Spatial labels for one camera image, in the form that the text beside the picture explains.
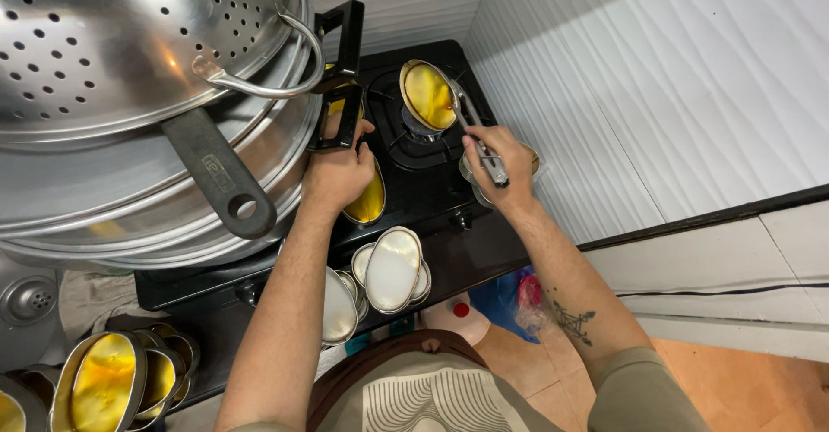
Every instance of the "plastic bag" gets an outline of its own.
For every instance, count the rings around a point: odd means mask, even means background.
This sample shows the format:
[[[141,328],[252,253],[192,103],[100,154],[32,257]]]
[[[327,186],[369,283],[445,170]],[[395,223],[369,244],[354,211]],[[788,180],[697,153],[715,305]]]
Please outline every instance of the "plastic bag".
[[[535,278],[535,274],[525,276],[518,284],[515,321],[518,327],[531,335],[538,333],[550,322],[550,317],[544,309],[541,283]]]
[[[473,308],[498,327],[531,343],[541,343],[535,333],[551,320],[541,296],[541,284],[532,265],[469,290]]]

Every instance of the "shirt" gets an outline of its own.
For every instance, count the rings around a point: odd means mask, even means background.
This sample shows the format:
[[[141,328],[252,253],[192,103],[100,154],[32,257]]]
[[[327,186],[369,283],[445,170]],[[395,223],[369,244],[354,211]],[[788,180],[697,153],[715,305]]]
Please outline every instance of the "shirt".
[[[248,424],[233,432],[283,432]],[[508,383],[451,354],[404,353],[353,385],[319,431],[561,431]],[[616,354],[598,380],[591,432],[709,430],[659,355],[635,347]]]

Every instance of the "wire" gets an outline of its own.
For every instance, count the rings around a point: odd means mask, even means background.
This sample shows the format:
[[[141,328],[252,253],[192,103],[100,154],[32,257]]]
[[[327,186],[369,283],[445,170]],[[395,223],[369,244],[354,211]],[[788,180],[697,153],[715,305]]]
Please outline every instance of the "wire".
[[[802,284],[775,284],[773,286],[763,286],[760,288],[746,288],[746,289],[730,289],[728,291],[720,291],[717,293],[706,293],[702,291],[644,291],[641,293],[622,293],[617,294],[617,298],[625,298],[627,296],[720,296],[722,294],[752,294],[765,293],[766,291],[774,291],[776,289],[785,288],[829,288],[829,283],[802,283]]]

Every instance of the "countertop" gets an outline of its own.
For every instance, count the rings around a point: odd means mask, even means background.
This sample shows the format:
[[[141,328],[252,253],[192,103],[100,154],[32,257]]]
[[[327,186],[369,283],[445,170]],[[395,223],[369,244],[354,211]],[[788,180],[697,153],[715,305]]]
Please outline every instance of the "countertop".
[[[421,236],[424,259],[432,272],[432,290],[423,303],[392,315],[371,309],[355,336],[440,301],[463,293],[491,278],[497,278],[530,264],[518,235],[499,212],[472,220],[471,230],[446,227],[431,236]],[[120,316],[109,322],[112,329],[135,329],[159,320],[189,333],[202,348],[202,362],[193,395],[179,409],[206,400],[225,390],[236,351],[254,309],[233,303],[210,312],[177,313],[165,319]]]

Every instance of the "red cap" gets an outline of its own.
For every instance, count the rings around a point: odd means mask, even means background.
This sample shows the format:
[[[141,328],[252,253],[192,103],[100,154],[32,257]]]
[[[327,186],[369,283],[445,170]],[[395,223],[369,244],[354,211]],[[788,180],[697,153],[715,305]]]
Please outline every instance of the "red cap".
[[[466,303],[457,303],[452,308],[452,313],[455,314],[455,317],[464,318],[469,315],[469,306]]]

